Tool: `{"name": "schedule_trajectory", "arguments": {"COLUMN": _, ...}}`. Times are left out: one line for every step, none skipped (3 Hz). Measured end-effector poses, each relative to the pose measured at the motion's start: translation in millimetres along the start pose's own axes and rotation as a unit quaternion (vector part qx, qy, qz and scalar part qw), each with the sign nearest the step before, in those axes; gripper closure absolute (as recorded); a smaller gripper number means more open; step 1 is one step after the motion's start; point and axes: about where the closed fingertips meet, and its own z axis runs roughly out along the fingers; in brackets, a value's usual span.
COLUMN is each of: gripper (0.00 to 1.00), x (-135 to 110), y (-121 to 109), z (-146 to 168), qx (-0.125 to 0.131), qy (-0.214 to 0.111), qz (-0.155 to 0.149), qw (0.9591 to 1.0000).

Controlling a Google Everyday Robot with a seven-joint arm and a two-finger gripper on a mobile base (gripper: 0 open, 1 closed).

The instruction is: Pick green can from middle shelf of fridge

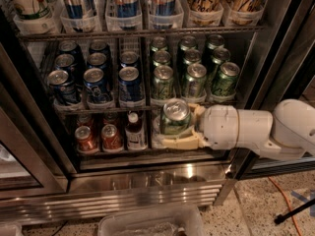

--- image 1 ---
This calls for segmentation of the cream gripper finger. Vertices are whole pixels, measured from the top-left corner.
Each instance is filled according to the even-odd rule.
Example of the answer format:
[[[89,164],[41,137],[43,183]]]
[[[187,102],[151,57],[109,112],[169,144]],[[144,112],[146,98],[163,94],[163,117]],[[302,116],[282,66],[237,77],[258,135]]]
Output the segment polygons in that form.
[[[191,123],[196,124],[200,121],[201,117],[206,111],[206,107],[197,103],[189,103],[188,104],[191,110]]]
[[[197,149],[205,148],[209,144],[202,133],[196,132],[194,128],[189,128],[179,135],[161,135],[161,143],[166,148],[171,149]]]

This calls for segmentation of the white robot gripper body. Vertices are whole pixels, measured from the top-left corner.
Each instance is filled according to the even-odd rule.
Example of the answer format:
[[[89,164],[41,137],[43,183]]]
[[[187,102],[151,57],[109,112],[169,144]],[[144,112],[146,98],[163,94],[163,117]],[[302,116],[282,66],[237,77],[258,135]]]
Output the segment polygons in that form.
[[[202,143],[213,150],[234,148],[238,136],[238,113],[230,105],[207,108],[199,122]]]

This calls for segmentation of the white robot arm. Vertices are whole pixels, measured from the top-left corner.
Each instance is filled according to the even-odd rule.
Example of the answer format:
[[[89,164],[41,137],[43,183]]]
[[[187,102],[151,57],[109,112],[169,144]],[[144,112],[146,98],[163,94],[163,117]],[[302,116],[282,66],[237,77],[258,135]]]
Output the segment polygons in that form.
[[[306,152],[315,155],[315,108],[297,99],[286,99],[271,112],[196,104],[193,124],[184,137],[164,135],[161,143],[173,149],[247,148],[282,161],[298,159]]]

